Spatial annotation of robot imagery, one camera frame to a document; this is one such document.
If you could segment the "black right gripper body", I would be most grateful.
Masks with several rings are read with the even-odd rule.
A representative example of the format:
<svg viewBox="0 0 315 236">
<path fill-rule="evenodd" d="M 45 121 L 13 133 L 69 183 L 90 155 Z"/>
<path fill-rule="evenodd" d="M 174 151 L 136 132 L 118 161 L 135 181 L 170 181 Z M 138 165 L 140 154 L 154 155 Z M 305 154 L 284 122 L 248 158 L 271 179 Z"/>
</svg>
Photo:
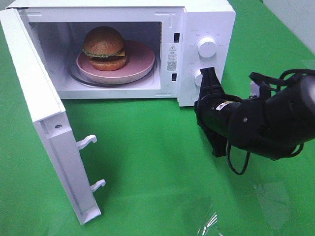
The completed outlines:
<svg viewBox="0 0 315 236">
<path fill-rule="evenodd" d="M 222 90 L 217 92 L 209 89 L 200 90 L 194 111 L 197 124 L 209 140 L 215 157 L 226 155 L 229 122 L 242 102 L 241 98 L 225 94 Z"/>
</svg>

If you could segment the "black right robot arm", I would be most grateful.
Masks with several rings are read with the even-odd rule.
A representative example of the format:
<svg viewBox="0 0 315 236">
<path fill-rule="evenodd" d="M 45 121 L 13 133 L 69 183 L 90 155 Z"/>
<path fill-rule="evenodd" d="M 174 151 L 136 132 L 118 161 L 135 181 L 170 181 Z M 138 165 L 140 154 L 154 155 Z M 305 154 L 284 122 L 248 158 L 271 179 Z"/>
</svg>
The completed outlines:
<svg viewBox="0 0 315 236">
<path fill-rule="evenodd" d="M 279 78 L 251 73 L 259 95 L 241 99 L 226 94 L 214 68 L 201 70 L 194 110 L 215 157 L 234 146 L 277 160 L 293 157 L 297 146 L 315 137 L 315 72 L 285 71 Z"/>
</svg>

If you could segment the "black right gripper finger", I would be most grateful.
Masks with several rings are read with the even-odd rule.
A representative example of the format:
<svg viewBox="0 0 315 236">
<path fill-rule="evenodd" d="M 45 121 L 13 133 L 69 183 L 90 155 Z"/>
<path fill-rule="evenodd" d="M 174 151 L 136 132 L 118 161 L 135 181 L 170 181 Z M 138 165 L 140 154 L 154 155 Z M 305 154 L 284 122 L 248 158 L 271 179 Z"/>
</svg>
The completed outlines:
<svg viewBox="0 0 315 236">
<path fill-rule="evenodd" d="M 200 87 L 200 95 L 224 95 L 225 92 L 219 82 L 215 68 L 208 67 L 200 69 L 202 75 L 201 87 Z"/>
</svg>

